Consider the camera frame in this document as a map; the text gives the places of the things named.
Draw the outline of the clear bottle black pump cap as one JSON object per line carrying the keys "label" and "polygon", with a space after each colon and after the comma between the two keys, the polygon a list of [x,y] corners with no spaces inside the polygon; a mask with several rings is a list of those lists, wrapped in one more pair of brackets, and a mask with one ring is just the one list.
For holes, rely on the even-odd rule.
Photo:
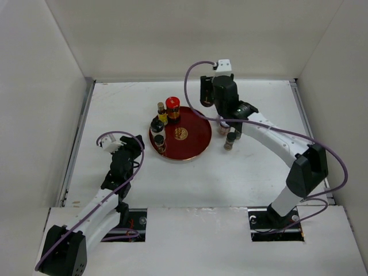
{"label": "clear bottle black pump cap", "polygon": [[166,131],[164,127],[164,123],[160,121],[158,118],[154,118],[150,124],[150,133],[153,138],[157,135],[162,135],[164,140],[166,140]]}

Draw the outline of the red lid chili sauce jar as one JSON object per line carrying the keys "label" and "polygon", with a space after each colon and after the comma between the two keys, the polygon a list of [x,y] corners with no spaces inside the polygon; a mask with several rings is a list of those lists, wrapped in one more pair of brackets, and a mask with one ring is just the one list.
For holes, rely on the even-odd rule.
{"label": "red lid chili sauce jar", "polygon": [[180,121],[180,100],[177,97],[168,97],[165,101],[167,118],[170,123],[178,123]]}

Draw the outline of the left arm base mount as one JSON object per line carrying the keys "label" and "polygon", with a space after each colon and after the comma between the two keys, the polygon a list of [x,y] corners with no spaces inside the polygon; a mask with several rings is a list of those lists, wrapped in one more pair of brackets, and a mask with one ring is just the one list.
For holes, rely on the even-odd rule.
{"label": "left arm base mount", "polygon": [[102,242],[145,242],[147,209],[130,209],[118,226],[110,230]]}

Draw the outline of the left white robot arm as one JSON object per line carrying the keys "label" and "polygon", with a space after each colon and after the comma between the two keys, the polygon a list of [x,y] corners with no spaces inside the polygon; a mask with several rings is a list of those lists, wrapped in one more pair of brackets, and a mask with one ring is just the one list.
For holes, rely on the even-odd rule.
{"label": "left white robot arm", "polygon": [[100,135],[96,144],[111,154],[110,169],[93,199],[69,223],[53,225],[48,230],[35,271],[45,275],[82,275],[87,256],[113,228],[123,229],[129,223],[129,206],[124,202],[131,181],[141,169],[144,142],[140,135],[119,132]]}

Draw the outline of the small black cap spice jar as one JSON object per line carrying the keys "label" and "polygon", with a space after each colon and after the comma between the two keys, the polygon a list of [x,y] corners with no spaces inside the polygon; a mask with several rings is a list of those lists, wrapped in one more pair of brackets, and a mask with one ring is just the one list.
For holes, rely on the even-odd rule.
{"label": "small black cap spice jar", "polygon": [[155,142],[157,150],[160,154],[162,154],[166,151],[165,138],[164,138],[163,135],[156,135],[154,137],[154,142]]}

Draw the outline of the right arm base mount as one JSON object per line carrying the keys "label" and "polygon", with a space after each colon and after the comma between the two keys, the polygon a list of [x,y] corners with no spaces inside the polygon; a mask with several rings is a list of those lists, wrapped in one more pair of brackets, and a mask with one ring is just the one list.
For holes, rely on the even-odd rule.
{"label": "right arm base mount", "polygon": [[266,208],[249,208],[248,220],[253,242],[303,242],[304,234],[297,208],[291,210],[281,221],[272,221]]}

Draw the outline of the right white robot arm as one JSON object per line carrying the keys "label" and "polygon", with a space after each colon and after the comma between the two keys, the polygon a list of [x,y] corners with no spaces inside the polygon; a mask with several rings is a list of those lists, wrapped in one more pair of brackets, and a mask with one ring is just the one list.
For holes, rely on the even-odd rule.
{"label": "right white robot arm", "polygon": [[215,106],[220,121],[263,144],[290,168],[285,188],[266,213],[272,227],[281,227],[292,209],[328,176],[326,150],[295,134],[277,132],[256,107],[239,99],[233,75],[201,76],[200,83],[203,106]]}

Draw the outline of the small yellow label oil bottle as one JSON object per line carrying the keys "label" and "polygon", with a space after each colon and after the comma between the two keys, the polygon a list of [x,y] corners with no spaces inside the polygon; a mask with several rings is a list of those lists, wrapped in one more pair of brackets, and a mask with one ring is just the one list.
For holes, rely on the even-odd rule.
{"label": "small yellow label oil bottle", "polygon": [[158,102],[158,119],[166,126],[168,124],[167,112],[163,102]]}

